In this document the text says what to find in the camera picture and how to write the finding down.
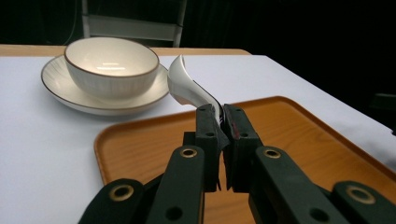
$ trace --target saucer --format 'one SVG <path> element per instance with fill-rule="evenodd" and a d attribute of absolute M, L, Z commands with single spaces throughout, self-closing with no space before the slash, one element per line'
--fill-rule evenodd
<path fill-rule="evenodd" d="M 148 91 L 122 105 L 106 104 L 82 91 L 70 77 L 63 55 L 50 60 L 43 67 L 41 80 L 47 90 L 64 105 L 90 114 L 119 116 L 148 109 L 168 94 L 168 71 L 160 64 L 158 73 Z"/>

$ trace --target wooden tray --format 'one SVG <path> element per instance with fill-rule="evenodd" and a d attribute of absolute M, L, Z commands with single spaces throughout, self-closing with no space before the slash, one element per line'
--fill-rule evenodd
<path fill-rule="evenodd" d="M 359 181 L 396 203 L 396 174 L 300 105 L 284 97 L 237 104 L 267 146 L 286 150 L 310 179 L 331 190 L 335 182 Z M 195 112 L 110 126 L 96 138 L 94 150 L 106 184 L 118 178 L 147 183 L 163 173 L 183 133 L 195 131 Z M 220 162 L 220 182 L 225 173 Z M 244 193 L 205 195 L 205 224 L 254 223 Z"/>

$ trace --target dark background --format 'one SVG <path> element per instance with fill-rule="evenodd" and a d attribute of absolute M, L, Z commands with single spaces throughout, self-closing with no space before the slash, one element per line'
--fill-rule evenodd
<path fill-rule="evenodd" d="M 90 0 L 91 14 L 176 22 L 178 0 Z M 82 38 L 80 0 L 3 3 L 0 43 L 67 45 Z M 390 0 L 188 0 L 182 48 L 236 48 L 267 55 L 360 112 L 379 92 L 396 94 L 396 8 Z"/>

